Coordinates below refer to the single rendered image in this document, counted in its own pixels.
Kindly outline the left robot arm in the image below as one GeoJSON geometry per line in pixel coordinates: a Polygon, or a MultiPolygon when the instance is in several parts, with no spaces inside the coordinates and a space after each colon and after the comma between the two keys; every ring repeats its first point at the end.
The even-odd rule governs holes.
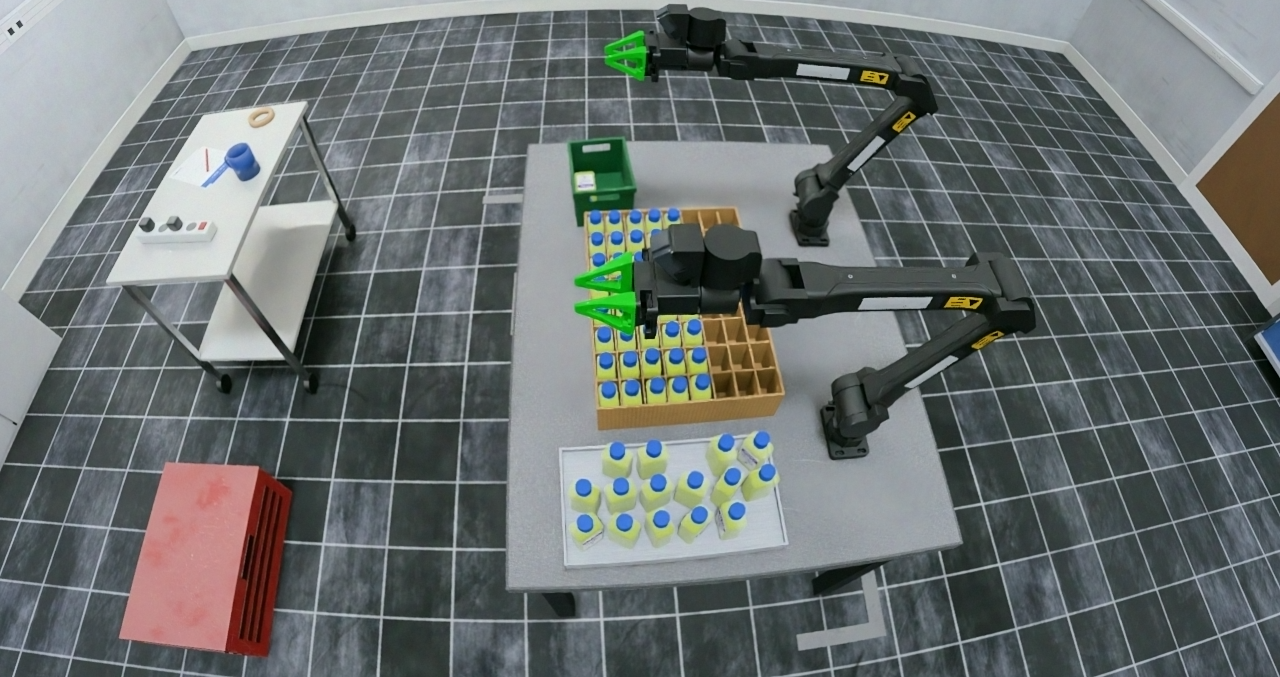
{"type": "Polygon", "coordinates": [[[823,314],[972,311],[882,370],[835,378],[833,401],[820,408],[829,459],[867,457],[867,434],[900,395],[998,338],[1036,329],[1034,302],[1004,253],[975,252],[965,267],[847,267],[763,259],[756,232],[733,223],[710,227],[704,241],[700,223],[669,223],[649,239],[658,314],[736,314],[741,298],[746,325],[777,329],[823,314]]]}

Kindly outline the white rimmed tray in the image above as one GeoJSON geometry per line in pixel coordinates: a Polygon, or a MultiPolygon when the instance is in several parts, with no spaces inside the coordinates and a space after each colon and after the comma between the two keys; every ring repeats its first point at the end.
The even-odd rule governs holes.
{"type": "Polygon", "coordinates": [[[722,475],[714,477],[710,474],[710,468],[705,458],[709,443],[710,436],[705,436],[705,439],[666,443],[669,459],[664,475],[668,476],[675,489],[669,503],[664,508],[669,513],[669,520],[675,526],[675,534],[669,544],[658,549],[652,546],[652,543],[644,530],[646,512],[643,509],[639,500],[643,484],[652,480],[641,480],[636,468],[637,449],[640,445],[646,445],[646,443],[623,444],[625,449],[634,453],[634,466],[628,479],[634,480],[634,485],[637,490],[636,507],[632,511],[626,511],[625,513],[641,523],[640,536],[632,550],[611,543],[608,539],[607,525],[612,516],[605,507],[604,488],[605,485],[614,484],[614,479],[602,475],[602,453],[604,452],[605,445],[570,445],[570,448],[559,448],[566,568],[575,569],[611,566],[637,566],[712,557],[730,557],[753,552],[776,550],[788,545],[778,486],[776,485],[767,498],[745,500],[742,498],[741,486],[750,472],[739,462],[739,459],[733,459],[733,467],[740,468],[740,471],[745,475],[745,479],[742,480],[739,491],[735,493],[731,500],[741,500],[742,506],[746,507],[745,517],[748,520],[748,526],[742,529],[742,532],[739,534],[737,539],[724,541],[721,540],[716,526],[716,514],[721,508],[716,507],[709,498],[722,475]],[[689,516],[689,512],[692,509],[678,504],[677,500],[673,499],[678,480],[685,471],[699,471],[704,479],[710,481],[701,504],[713,512],[713,518],[701,536],[691,545],[684,543],[684,540],[678,538],[677,532],[682,520],[689,516]],[[570,507],[568,491],[571,482],[575,479],[588,479],[591,484],[600,488],[602,491],[602,507],[596,513],[596,518],[600,520],[603,525],[603,539],[586,552],[579,552],[579,548],[576,548],[570,535],[570,525],[576,522],[579,516],[584,516],[577,511],[572,511],[570,507]]]}

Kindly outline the brown cardboard carton with dividers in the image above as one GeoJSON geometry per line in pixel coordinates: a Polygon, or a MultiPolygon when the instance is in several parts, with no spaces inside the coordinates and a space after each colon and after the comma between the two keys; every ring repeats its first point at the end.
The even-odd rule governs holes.
{"type": "MultiPolygon", "coordinates": [[[[678,212],[681,223],[700,223],[703,239],[705,232],[716,225],[716,223],[733,223],[733,225],[742,229],[736,207],[678,209],[678,212]]],[[[598,431],[614,430],[614,427],[692,425],[727,421],[727,418],[774,416],[780,403],[785,398],[785,386],[780,375],[771,330],[760,329],[759,325],[745,325],[745,314],[741,307],[742,299],[740,298],[736,314],[699,314],[698,320],[701,323],[703,339],[701,348],[707,349],[707,375],[710,378],[710,399],[696,402],[692,402],[690,380],[692,376],[698,376],[699,372],[689,372],[686,354],[690,349],[698,348],[698,346],[684,346],[684,323],[689,323],[690,320],[680,321],[680,314],[677,314],[675,323],[678,323],[680,326],[681,346],[671,346],[671,348],[662,348],[660,331],[666,323],[657,320],[659,337],[659,348],[657,349],[660,353],[662,372],[660,376],[652,376],[663,378],[666,381],[667,402],[669,402],[669,378],[686,378],[689,381],[689,402],[646,404],[645,390],[646,381],[650,378],[643,378],[641,354],[646,349],[640,349],[640,325],[634,328],[636,349],[625,349],[625,352],[635,352],[637,354],[640,378],[634,378],[634,380],[640,384],[643,404],[623,404],[621,384],[628,381],[630,378],[620,378],[620,354],[625,354],[625,352],[617,352],[618,330],[609,325],[593,326],[591,317],[598,431]],[[608,353],[614,354],[616,378],[596,380],[596,357],[604,352],[595,352],[595,331],[602,326],[609,328],[613,334],[614,352],[608,353]],[[682,349],[686,372],[666,376],[664,354],[673,348],[682,349]],[[614,404],[614,407],[599,407],[598,386],[605,384],[605,381],[613,381],[617,385],[620,404],[614,404]]]]}

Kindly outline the green plastic crate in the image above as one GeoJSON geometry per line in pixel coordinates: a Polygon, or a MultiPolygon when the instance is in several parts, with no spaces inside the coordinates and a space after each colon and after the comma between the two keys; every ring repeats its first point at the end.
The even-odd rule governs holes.
{"type": "Polygon", "coordinates": [[[585,227],[584,212],[634,209],[634,193],[637,193],[637,188],[625,138],[567,141],[567,150],[577,227],[585,227]],[[611,145],[611,147],[582,152],[582,147],[588,145],[611,145]],[[579,171],[593,171],[596,189],[576,191],[573,175],[579,171]]]}

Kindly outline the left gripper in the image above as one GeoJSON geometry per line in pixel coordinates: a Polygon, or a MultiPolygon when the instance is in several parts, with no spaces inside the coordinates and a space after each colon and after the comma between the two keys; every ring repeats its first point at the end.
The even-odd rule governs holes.
{"type": "Polygon", "coordinates": [[[577,288],[611,291],[611,293],[618,294],[573,305],[575,312],[607,323],[611,328],[625,331],[627,335],[634,335],[635,326],[645,325],[644,339],[655,339],[658,316],[664,316],[664,314],[658,314],[657,280],[652,250],[643,248],[641,257],[643,261],[632,262],[632,252],[626,252],[613,259],[613,261],[603,264],[602,267],[596,267],[596,270],[575,276],[575,285],[577,288]],[[621,279],[593,282],[598,276],[618,271],[621,271],[621,279]],[[622,311],[622,316],[593,311],[593,308],[616,308],[616,311],[622,311]]]}

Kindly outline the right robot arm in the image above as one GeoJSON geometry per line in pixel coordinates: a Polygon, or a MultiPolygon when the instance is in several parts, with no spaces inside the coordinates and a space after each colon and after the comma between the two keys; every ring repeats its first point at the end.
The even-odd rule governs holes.
{"type": "Polygon", "coordinates": [[[838,191],[845,182],[908,125],[927,113],[932,116],[938,111],[929,81],[909,54],[883,52],[881,56],[867,56],[781,47],[746,38],[730,38],[724,42],[726,20],[721,10],[695,6],[689,12],[687,4],[667,4],[655,13],[664,31],[657,33],[660,65],[685,65],[687,61],[685,70],[710,72],[714,65],[718,76],[731,77],[733,81],[796,77],[829,83],[881,86],[899,95],[835,157],[824,165],[817,163],[813,168],[805,168],[795,177],[796,191],[792,195],[799,197],[799,202],[788,216],[797,247],[829,247],[827,218],[835,200],[840,198],[838,191]]]}

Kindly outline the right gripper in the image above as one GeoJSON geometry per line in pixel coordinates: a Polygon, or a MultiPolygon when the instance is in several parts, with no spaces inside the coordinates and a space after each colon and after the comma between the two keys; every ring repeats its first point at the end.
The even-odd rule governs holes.
{"type": "Polygon", "coordinates": [[[685,65],[660,65],[660,49],[657,29],[650,29],[649,35],[644,35],[644,40],[643,31],[639,31],[639,33],[627,36],[627,38],[621,40],[621,42],[605,45],[605,54],[611,54],[611,56],[605,58],[605,65],[620,68],[620,70],[623,70],[625,74],[636,77],[637,81],[644,81],[644,77],[652,77],[652,83],[658,83],[659,67],[660,70],[685,70],[687,63],[685,61],[685,65]],[[636,45],[632,51],[613,51],[613,49],[618,49],[621,45],[634,42],[636,42],[636,45]],[[620,63],[614,61],[614,59],[625,58],[628,59],[628,61],[637,63],[637,67],[630,68],[620,65],[620,63]]]}

